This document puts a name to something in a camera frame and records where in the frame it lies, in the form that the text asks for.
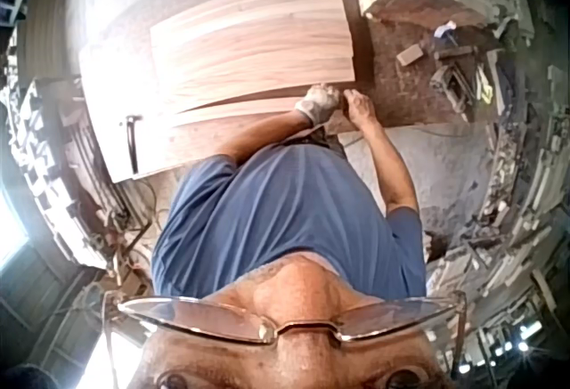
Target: white glove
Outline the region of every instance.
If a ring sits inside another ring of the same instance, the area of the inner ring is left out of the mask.
[[[340,103],[340,92],[326,84],[313,85],[303,100],[295,104],[295,109],[313,122],[313,126],[327,122]]]

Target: man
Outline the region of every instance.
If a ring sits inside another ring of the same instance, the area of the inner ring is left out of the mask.
[[[342,152],[314,136],[290,139],[339,106],[338,91],[314,86],[294,110],[251,126],[190,171],[152,257],[158,295],[236,306],[280,326],[426,294],[410,174],[371,100],[344,95],[387,217]],[[418,387],[441,377],[417,332],[381,352],[346,350],[312,328],[281,334],[271,349],[159,330],[132,387]]]

